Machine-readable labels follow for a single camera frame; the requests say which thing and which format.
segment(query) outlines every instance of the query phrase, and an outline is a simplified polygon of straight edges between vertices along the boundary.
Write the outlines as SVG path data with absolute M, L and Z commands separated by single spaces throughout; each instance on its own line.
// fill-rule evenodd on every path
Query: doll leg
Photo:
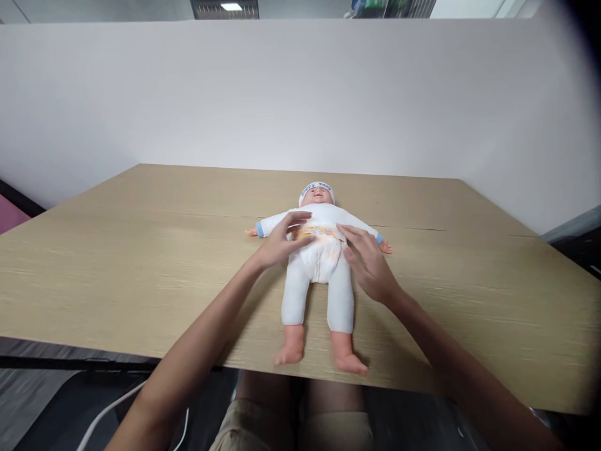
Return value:
M 332 350 L 339 370 L 366 375 L 367 367 L 352 353 L 354 307 L 351 268 L 341 256 L 327 289 L 327 323 L 332 331 Z
M 275 365 L 297 363 L 302 359 L 305 329 L 302 322 L 305 317 L 309 276 L 298 254 L 290 256 L 286 271 L 284 300 L 282 301 L 282 323 L 284 324 L 284 345 L 275 356 Z

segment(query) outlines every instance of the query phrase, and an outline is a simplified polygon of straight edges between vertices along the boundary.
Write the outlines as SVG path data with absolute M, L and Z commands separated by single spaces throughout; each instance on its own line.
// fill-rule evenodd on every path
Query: doll head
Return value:
M 309 204 L 334 204 L 334 191 L 324 182 L 314 182 L 300 193 L 299 207 Z

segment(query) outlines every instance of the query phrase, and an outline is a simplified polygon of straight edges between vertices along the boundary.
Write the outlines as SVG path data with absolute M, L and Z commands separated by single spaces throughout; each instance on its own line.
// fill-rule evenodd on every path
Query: white cable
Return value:
M 182 439 L 180 440 L 180 442 L 177 444 L 177 446 L 175 448 L 173 448 L 173 451 L 177 451 L 180 446 L 182 446 L 183 443 L 183 439 L 184 437 L 186 437 L 186 429 L 188 428 L 188 414 L 190 413 L 190 409 L 187 408 L 186 409 L 186 422 L 183 424 L 183 434 L 182 434 Z
M 133 390 L 128 391 L 121 398 L 117 399 L 117 401 L 115 401 L 114 403 L 112 403 L 111 405 L 109 405 L 108 407 L 106 407 L 102 412 L 100 412 L 98 414 L 98 416 L 96 418 L 94 418 L 94 421 L 92 421 L 92 423 L 88 427 L 88 430 L 83 435 L 83 438 L 81 439 L 80 445 L 77 447 L 76 451 L 83 451 L 85 449 L 86 445 L 90 441 L 90 437 L 92 436 L 92 433 L 94 432 L 94 429 L 96 428 L 96 426 L 98 425 L 98 423 L 100 422 L 100 420 L 102 420 L 102 417 L 104 417 L 106 415 L 107 412 L 109 412 L 113 407 L 115 407 L 115 406 L 119 405 L 120 403 L 122 403 L 123 401 L 125 401 L 127 398 L 129 398 L 130 396 L 132 396 L 137 391 L 140 391 L 140 389 L 144 386 L 145 383 L 146 383 L 146 381 L 142 382 L 140 385 L 138 385 Z
M 136 388 L 128 391 L 121 398 L 117 399 L 117 401 L 115 401 L 114 403 L 112 403 L 111 405 L 109 405 L 108 407 L 106 407 L 102 412 L 100 412 L 96 416 L 96 418 L 94 418 L 94 421 L 92 421 L 92 423 L 89 425 L 88 430 L 83 435 L 83 438 L 81 439 L 80 445 L 77 447 L 76 451 L 83 451 L 85 449 L 86 445 L 90 441 L 90 437 L 92 436 L 92 433 L 94 432 L 94 429 L 96 428 L 96 426 L 98 426 L 98 423 L 100 423 L 100 420 L 102 420 L 102 417 L 104 417 L 107 412 L 109 412 L 110 410 L 112 410 L 115 407 L 117 407 L 119 404 L 121 404 L 123 401 L 125 401 L 130 396 L 132 396 L 134 393 L 140 391 L 140 389 L 144 386 L 145 383 L 146 383 L 146 381 L 142 382 Z M 186 431 L 188 429 L 188 416 L 189 416 L 189 414 L 190 414 L 190 409 L 188 408 L 188 409 L 186 409 L 186 422 L 183 424 L 182 438 L 180 439 L 180 442 L 177 444 L 177 446 L 173 449 L 173 451 L 177 451 L 180 448 L 180 446 L 182 446 L 183 439 L 186 437 Z

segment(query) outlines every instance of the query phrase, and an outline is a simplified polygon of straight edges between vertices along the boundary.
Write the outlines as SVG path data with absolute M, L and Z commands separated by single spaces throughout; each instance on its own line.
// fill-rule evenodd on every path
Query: table surface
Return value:
M 390 241 L 407 292 L 522 402 L 586 410 L 599 281 L 455 179 L 138 165 L 0 236 L 0 335 L 162 357 L 259 246 L 244 230 L 315 180 Z M 303 360 L 274 367 L 284 278 L 284 265 L 262 276 L 220 363 L 441 393 L 408 332 L 357 286 L 367 377 L 332 362 L 323 285 L 309 291 Z

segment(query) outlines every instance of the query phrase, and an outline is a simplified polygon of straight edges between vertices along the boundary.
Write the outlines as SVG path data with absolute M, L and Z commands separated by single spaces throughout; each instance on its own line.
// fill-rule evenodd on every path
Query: diaper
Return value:
M 344 243 L 336 237 L 333 227 L 303 227 L 294 239 L 312 234 L 317 239 L 299 250 L 299 257 L 311 282 L 326 284 L 336 270 Z

